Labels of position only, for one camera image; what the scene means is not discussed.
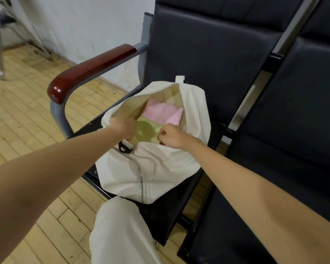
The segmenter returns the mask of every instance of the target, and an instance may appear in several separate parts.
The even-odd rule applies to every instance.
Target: folded pink fabric
[[[179,125],[184,108],[159,102],[158,100],[148,99],[143,110],[142,116],[160,125],[171,123]]]

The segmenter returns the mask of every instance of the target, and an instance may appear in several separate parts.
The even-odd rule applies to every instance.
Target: black plastic clip
[[[120,153],[129,154],[133,151],[133,149],[129,149],[121,141],[121,142],[119,142],[119,151],[120,151]]]

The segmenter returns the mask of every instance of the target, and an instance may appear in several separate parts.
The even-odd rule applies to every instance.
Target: red wooden armrest
[[[132,45],[123,44],[78,65],[70,67],[53,79],[49,84],[49,98],[53,102],[61,105],[75,86],[136,52],[136,48]]]

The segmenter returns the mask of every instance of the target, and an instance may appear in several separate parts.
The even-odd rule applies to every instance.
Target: person's leg
[[[161,263],[138,207],[119,196],[101,206],[89,244],[92,264]]]

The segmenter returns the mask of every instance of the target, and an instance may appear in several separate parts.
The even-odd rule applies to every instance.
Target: green cloth
[[[137,119],[135,137],[139,142],[152,142],[159,144],[158,134],[163,125],[151,121],[143,116]]]

